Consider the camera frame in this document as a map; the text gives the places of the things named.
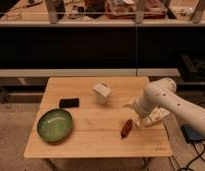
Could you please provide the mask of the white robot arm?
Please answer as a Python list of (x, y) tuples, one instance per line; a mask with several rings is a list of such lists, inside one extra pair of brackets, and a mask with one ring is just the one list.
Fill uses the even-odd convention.
[(176, 83), (170, 78), (150, 82), (133, 100), (133, 109), (141, 118), (146, 118), (156, 107), (162, 107), (205, 136), (205, 108), (177, 96), (176, 89)]

